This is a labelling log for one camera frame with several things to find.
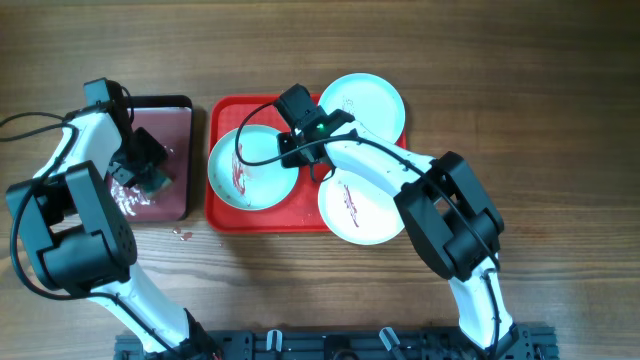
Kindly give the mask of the green yellow sponge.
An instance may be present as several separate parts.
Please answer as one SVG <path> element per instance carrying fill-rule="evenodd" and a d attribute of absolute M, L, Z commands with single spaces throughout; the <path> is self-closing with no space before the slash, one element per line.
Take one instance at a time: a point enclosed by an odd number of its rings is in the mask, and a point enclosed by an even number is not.
<path fill-rule="evenodd" d="M 152 169 L 143 176 L 138 186 L 147 197 L 153 198 L 171 186 L 172 183 L 173 180 L 162 170 Z"/>

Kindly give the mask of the white plate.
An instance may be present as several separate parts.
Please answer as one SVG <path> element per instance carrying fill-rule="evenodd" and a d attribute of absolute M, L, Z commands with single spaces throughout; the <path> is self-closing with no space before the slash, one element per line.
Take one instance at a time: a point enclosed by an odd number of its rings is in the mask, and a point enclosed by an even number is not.
<path fill-rule="evenodd" d="M 318 209 L 336 236 L 356 245 L 387 242 L 405 228 L 390 195 L 340 169 L 327 173 L 321 182 Z"/>
<path fill-rule="evenodd" d="M 214 193 L 233 208 L 258 211 L 283 201 L 298 180 L 297 168 L 284 168 L 279 161 L 262 166 L 240 162 L 235 147 L 237 130 L 225 134 L 214 145 L 208 159 L 208 180 Z M 249 162 L 279 154 L 279 131 L 265 125 L 246 125 L 239 138 L 241 157 Z"/>
<path fill-rule="evenodd" d="M 399 92 L 385 79 L 352 73 L 332 82 L 319 105 L 327 114 L 336 109 L 350 113 L 376 136 L 396 143 L 405 128 L 406 110 Z"/>

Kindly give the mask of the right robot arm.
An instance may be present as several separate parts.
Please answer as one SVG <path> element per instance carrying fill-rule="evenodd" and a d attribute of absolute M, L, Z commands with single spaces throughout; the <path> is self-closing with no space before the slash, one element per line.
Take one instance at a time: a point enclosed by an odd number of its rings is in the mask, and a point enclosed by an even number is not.
<path fill-rule="evenodd" d="M 385 141 L 343 110 L 326 113 L 300 84 L 273 105 L 290 129 L 279 138 L 284 166 L 325 163 L 391 196 L 418 256 L 449 282 L 461 332 L 487 357 L 502 356 L 515 341 L 498 283 L 504 221 L 468 163 Z"/>

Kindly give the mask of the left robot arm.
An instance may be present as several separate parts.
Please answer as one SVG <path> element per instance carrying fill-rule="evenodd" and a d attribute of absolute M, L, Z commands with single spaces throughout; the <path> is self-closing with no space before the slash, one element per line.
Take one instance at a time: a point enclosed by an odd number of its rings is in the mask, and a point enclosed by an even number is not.
<path fill-rule="evenodd" d="M 61 141 L 30 180 L 7 189 L 14 272 L 32 293 L 89 300 L 139 339 L 145 359 L 213 359 L 215 342 L 168 299 L 137 262 L 134 234 L 105 178 L 158 190 L 166 151 L 134 130 L 134 99 L 118 82 L 85 83 L 86 107 L 57 119 Z"/>

